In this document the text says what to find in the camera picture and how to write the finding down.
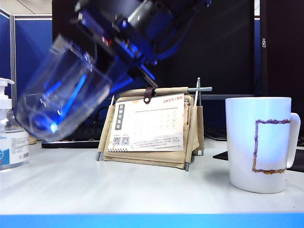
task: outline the clear plastic cup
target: clear plastic cup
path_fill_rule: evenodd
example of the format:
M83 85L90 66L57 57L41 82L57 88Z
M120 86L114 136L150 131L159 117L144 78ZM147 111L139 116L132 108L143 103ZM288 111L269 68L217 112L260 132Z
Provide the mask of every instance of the clear plastic cup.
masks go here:
M109 95L112 81L87 53L59 36L14 107L19 124L35 137L70 135Z

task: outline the desk surface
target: desk surface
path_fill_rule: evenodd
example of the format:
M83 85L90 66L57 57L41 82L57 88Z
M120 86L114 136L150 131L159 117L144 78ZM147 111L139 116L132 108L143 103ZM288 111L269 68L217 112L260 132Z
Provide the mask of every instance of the desk surface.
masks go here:
M286 171L278 194L239 190L228 162L212 156L226 142L205 142L189 172L96 161L96 149L30 146L29 164L1 171L1 214L304 212L304 173Z

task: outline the blue edge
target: blue edge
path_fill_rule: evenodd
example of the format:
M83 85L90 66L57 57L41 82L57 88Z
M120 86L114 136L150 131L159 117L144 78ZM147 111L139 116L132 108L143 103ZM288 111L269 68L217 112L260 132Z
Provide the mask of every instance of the blue edge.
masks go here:
M303 228L304 213L2 215L1 228Z

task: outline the leather strap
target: leather strap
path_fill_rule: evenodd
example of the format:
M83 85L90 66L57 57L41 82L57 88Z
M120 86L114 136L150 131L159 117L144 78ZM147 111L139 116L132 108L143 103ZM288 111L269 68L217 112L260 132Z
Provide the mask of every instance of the leather strap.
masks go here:
M152 87L146 88L146 91L144 92L143 101L148 104L151 101L151 98L155 95L155 89Z

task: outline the mug handle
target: mug handle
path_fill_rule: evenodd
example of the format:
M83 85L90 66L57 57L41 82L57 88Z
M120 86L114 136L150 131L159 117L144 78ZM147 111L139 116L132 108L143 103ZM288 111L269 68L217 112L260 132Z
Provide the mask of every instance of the mug handle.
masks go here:
M291 113L290 116L290 133L287 152L287 168L292 167L295 160L296 145L298 143L301 120L297 113Z

